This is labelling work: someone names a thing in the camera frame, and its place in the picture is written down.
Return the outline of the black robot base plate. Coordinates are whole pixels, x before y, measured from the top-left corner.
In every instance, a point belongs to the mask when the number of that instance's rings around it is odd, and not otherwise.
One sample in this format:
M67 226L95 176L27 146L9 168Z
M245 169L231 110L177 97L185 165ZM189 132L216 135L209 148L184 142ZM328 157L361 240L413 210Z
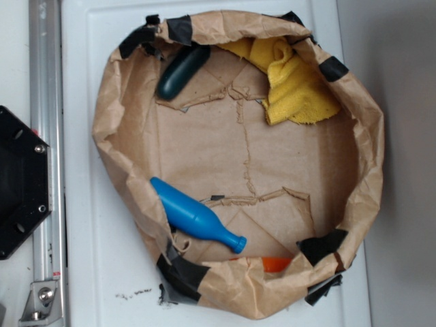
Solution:
M1 107L1 259L9 259L51 213L50 147Z

